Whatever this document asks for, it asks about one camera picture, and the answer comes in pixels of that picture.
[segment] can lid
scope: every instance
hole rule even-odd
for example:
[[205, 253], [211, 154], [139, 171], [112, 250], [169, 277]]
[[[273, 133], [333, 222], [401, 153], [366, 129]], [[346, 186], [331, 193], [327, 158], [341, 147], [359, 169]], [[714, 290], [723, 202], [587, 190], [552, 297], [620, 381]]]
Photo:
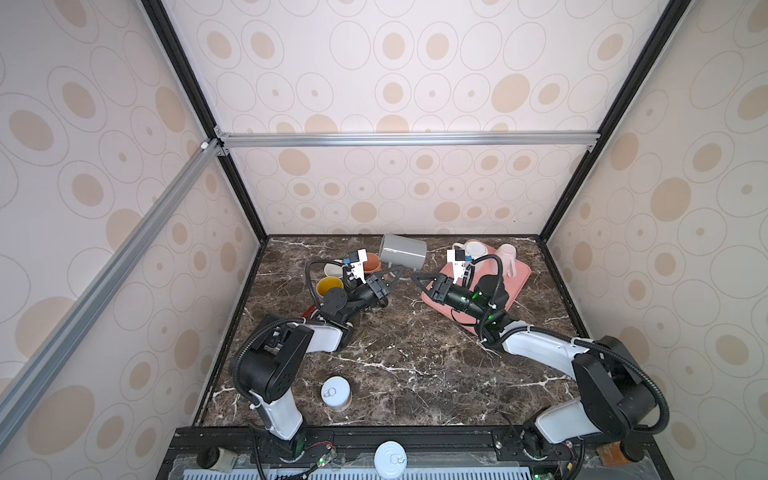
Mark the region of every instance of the can lid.
[[408, 457], [405, 449], [398, 442], [384, 442], [376, 449], [373, 465], [379, 477], [384, 480], [396, 480], [405, 473]]
[[216, 462], [218, 461], [219, 461], [218, 447], [208, 447], [207, 449], [202, 449], [197, 453], [197, 466], [200, 468], [209, 469], [212, 466], [216, 465]]
[[349, 382], [340, 376], [332, 376], [323, 383], [320, 396], [326, 405], [340, 407], [349, 399]]

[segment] dark brown marble surface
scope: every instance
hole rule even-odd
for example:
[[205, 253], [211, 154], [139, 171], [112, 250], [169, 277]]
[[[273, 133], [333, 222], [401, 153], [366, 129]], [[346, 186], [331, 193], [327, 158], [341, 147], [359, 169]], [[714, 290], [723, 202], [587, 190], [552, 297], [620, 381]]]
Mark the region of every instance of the dark brown marble surface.
[[[445, 265], [445, 250], [465, 237], [425, 237], [425, 272]], [[559, 332], [574, 334], [554, 281], [532, 239], [483, 237], [488, 245], [512, 243], [531, 276], [511, 313]], [[278, 237], [270, 240], [224, 371], [208, 402], [203, 426], [261, 424], [255, 410], [232, 387], [230, 360], [265, 313], [300, 315], [312, 303], [303, 281], [306, 258], [341, 258], [365, 247], [379, 251], [380, 237]], [[313, 279], [323, 277], [318, 266]], [[320, 398], [331, 376], [352, 386], [352, 403], [333, 412]], [[533, 360], [497, 353], [421, 301], [410, 279], [401, 280], [385, 309], [364, 313], [350, 344], [332, 355], [303, 360], [293, 395], [310, 425], [505, 425], [505, 412], [523, 423], [543, 406], [577, 395], [576, 385]]]

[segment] yellow bowl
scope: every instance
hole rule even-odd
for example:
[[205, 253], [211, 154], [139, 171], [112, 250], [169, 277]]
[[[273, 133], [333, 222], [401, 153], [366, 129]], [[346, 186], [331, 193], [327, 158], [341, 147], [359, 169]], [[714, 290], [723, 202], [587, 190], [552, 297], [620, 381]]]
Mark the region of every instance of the yellow bowl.
[[317, 283], [317, 294], [320, 296], [325, 296], [326, 293], [328, 293], [328, 290], [331, 290], [337, 286], [342, 288], [344, 287], [341, 279], [335, 276], [327, 276]]

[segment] white enclosure wall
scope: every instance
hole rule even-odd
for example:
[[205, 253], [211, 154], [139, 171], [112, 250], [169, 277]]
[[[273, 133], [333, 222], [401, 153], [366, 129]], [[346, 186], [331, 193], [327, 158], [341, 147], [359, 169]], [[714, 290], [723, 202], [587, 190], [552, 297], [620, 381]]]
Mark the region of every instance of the white enclosure wall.
[[669, 400], [675, 478], [768, 472], [768, 2], [684, 19], [549, 242]]
[[[0, 398], [202, 137], [132, 0], [4, 2]], [[0, 478], [154, 478], [256, 249], [214, 159], [0, 453]]]
[[234, 148], [271, 233], [537, 233], [584, 145]]
[[[597, 130], [666, 1], [165, 4], [219, 127], [258, 134]], [[539, 233], [585, 147], [235, 158], [267, 233]], [[424, 151], [432, 161], [418, 167]], [[361, 167], [349, 168], [356, 155]], [[531, 162], [521, 169], [523, 156]]]

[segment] black cable sleeve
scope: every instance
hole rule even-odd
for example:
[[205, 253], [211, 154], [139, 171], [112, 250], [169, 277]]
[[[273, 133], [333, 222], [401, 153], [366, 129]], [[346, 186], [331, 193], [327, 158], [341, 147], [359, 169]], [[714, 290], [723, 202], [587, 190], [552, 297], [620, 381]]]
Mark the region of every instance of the black cable sleeve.
[[250, 425], [250, 434], [253, 437], [253, 455], [256, 457], [256, 470], [259, 472], [259, 478], [266, 480], [264, 467], [261, 465], [261, 458], [259, 458], [259, 439], [256, 437], [256, 427], [253, 424]]
[[586, 450], [587, 450], [587, 441], [584, 439], [581, 439], [581, 447], [579, 448], [580, 452], [578, 453], [578, 460], [574, 463], [574, 469], [571, 470], [571, 473], [568, 475], [567, 480], [574, 480], [576, 478], [576, 475], [581, 472], [581, 467], [584, 465], [584, 457], [586, 456]]
[[667, 403], [667, 399], [664, 398], [664, 394], [661, 392], [661, 389], [658, 387], [658, 385], [656, 385], [656, 382], [654, 382], [648, 376], [648, 374], [646, 374], [646, 372], [643, 371], [643, 369], [637, 366], [635, 362], [632, 362], [627, 357], [621, 355], [620, 353], [616, 353], [615, 351], [607, 348], [606, 346], [598, 345], [597, 343], [593, 343], [593, 342], [585, 342], [584, 340], [580, 340], [580, 339], [573, 339], [568, 335], [563, 335], [562, 333], [553, 332], [552, 330], [542, 329], [537, 326], [531, 326], [530, 328], [527, 326], [519, 326], [519, 327], [510, 329], [508, 332], [502, 335], [501, 338], [499, 338], [495, 342], [488, 343], [485, 347], [489, 349], [494, 349], [500, 346], [510, 336], [513, 336], [516, 333], [520, 333], [520, 332], [527, 332], [529, 330], [532, 332], [544, 333], [545, 335], [553, 336], [554, 338], [563, 340], [564, 342], [572, 341], [574, 345], [583, 346], [586, 349], [594, 350], [595, 352], [602, 353], [605, 356], [610, 356], [612, 359], [621, 363], [627, 369], [632, 370], [632, 372], [636, 373], [637, 376], [641, 378], [643, 385], [645, 385], [646, 388], [650, 390], [651, 395], [654, 396], [654, 399], [656, 400], [656, 404], [659, 406], [659, 419], [656, 421], [654, 425], [650, 427], [635, 427], [632, 429], [633, 432], [649, 433], [651, 435], [656, 435], [658, 433], [662, 433], [662, 431], [664, 431], [667, 425], [669, 425], [670, 407], [669, 407], [669, 404]]

